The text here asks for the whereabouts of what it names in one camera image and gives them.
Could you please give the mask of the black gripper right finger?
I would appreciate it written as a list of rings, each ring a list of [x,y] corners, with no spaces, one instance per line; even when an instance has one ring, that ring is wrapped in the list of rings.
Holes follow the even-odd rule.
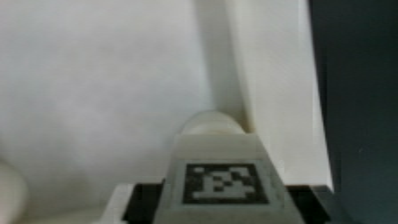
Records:
[[[306,224],[340,224],[349,221],[349,213],[325,185],[288,185],[286,188]]]

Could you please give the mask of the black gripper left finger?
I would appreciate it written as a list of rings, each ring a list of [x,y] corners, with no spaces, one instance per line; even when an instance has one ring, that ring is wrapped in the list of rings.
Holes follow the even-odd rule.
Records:
[[[164,183],[139,183],[135,185],[123,214],[126,224],[153,224],[162,192]]]

